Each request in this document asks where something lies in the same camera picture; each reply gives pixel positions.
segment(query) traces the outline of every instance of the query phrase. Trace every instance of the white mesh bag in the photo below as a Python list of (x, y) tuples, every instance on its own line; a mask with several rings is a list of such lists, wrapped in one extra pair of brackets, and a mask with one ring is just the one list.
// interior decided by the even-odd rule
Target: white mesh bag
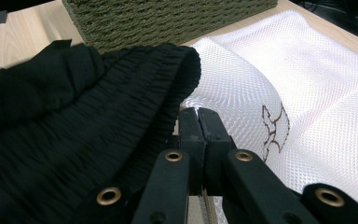
[(202, 75), (182, 107), (218, 112), (288, 188), (325, 183), (358, 202), (358, 54), (292, 10), (193, 47)]

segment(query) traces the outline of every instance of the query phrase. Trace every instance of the black garment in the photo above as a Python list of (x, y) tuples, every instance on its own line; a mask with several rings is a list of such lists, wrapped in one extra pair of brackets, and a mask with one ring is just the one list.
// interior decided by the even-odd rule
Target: black garment
[(129, 200), (145, 185), (200, 80), (189, 47), (70, 43), (0, 70), (0, 223), (119, 223), (129, 201), (106, 220), (96, 193), (117, 185)]

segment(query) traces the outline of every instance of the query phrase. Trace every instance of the black logo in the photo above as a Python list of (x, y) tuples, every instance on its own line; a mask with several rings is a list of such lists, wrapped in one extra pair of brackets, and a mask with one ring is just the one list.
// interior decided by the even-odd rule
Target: black logo
[(290, 121), (281, 104), (281, 113), (277, 118), (272, 118), (266, 105), (262, 106), (262, 117), (267, 130), (267, 140), (264, 142), (262, 159), (267, 161), (271, 150), (281, 153), (290, 131)]

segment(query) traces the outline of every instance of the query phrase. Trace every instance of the green basket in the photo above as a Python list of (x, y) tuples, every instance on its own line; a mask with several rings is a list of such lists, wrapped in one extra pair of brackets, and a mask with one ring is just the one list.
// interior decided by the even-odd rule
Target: green basket
[(277, 0), (62, 0), (87, 45), (101, 53), (181, 45), (277, 6)]

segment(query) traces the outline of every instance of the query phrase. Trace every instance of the pleated fabric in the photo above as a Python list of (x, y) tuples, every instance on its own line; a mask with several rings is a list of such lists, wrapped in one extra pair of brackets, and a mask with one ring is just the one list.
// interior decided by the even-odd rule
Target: pleated fabric
[(190, 47), (70, 44), (0, 70), (0, 223), (83, 220), (106, 185), (139, 191), (199, 84)]

